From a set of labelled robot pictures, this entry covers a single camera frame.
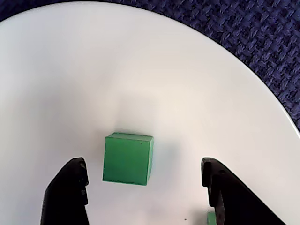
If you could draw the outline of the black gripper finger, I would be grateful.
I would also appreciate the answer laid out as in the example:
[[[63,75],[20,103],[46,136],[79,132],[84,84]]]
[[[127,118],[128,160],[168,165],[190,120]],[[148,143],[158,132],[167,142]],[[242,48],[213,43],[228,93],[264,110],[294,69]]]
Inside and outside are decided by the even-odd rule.
[[[209,205],[217,225],[283,225],[232,171],[217,159],[201,161],[202,186],[208,189]]]
[[[89,184],[83,157],[69,160],[47,186],[44,194],[42,225],[88,225],[85,206]]]

